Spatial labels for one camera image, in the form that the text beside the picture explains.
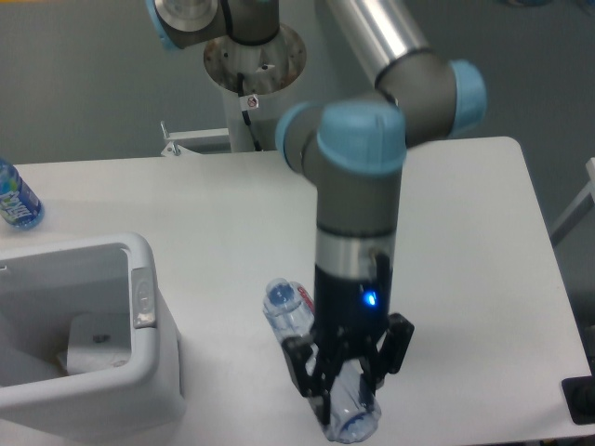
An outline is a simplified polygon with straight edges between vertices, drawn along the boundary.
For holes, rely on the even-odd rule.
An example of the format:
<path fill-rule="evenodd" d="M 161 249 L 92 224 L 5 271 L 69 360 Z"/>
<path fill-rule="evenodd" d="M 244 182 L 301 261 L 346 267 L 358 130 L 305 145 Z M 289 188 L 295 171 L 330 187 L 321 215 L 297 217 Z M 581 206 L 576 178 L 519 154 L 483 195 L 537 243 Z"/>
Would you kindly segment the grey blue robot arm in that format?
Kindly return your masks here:
<path fill-rule="evenodd" d="M 477 68 L 444 61 L 400 1 L 329 9 L 372 84 L 369 95 L 301 103 L 258 126 L 263 99 L 299 76 L 303 51 L 275 1 L 150 1 L 163 46 L 205 44 L 212 79 L 234 95 L 252 151 L 277 150 L 317 190 L 314 322 L 282 343 L 292 381 L 323 426 L 348 361 L 376 391 L 402 364 L 414 327 L 390 312 L 399 194 L 407 151 L 477 125 L 487 95 Z"/>

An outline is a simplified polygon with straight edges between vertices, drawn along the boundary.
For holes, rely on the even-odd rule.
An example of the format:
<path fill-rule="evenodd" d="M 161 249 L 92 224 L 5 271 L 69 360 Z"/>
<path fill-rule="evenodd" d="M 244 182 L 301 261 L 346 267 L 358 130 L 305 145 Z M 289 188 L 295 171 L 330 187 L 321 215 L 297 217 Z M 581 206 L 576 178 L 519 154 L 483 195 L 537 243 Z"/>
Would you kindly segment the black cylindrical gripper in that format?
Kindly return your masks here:
<path fill-rule="evenodd" d="M 400 313 L 389 315 L 391 281 L 385 264 L 364 279 L 315 268 L 313 336 L 289 336 L 281 348 L 294 386 L 322 426 L 330 424 L 331 391 L 343 361 L 359 359 L 372 396 L 387 374 L 401 371 L 415 326 Z"/>

